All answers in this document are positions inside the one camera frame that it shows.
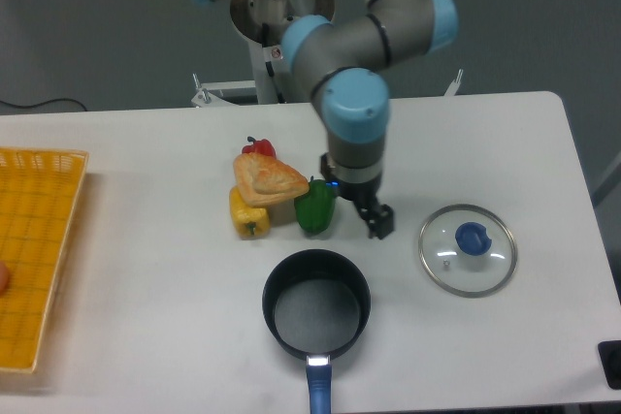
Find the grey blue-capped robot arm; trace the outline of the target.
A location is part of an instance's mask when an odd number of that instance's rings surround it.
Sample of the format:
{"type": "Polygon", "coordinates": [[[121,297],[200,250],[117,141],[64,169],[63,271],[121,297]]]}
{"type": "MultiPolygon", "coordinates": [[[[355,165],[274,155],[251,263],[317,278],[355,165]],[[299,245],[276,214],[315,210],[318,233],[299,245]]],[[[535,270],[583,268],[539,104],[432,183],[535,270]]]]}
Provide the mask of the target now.
{"type": "MultiPolygon", "coordinates": [[[[217,0],[194,0],[210,4],[217,0]]],[[[289,75],[321,119],[328,150],[320,171],[351,201],[371,237],[394,229],[377,199],[389,119],[381,71],[451,44],[459,21],[453,0],[365,0],[364,16],[333,21],[334,0],[230,0],[231,19],[262,51],[278,48],[289,75]]]]}

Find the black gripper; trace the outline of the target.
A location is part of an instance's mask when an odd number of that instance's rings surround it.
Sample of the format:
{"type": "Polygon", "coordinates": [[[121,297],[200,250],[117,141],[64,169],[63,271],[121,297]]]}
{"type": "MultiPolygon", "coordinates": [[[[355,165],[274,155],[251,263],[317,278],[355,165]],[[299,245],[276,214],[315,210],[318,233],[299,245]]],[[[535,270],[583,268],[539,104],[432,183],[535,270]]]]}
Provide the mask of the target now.
{"type": "Polygon", "coordinates": [[[382,178],[382,159],[367,167],[351,168],[324,153],[319,164],[321,175],[337,195],[354,202],[358,215],[367,225],[369,239],[385,239],[394,232],[394,210],[376,197],[382,178]]]}

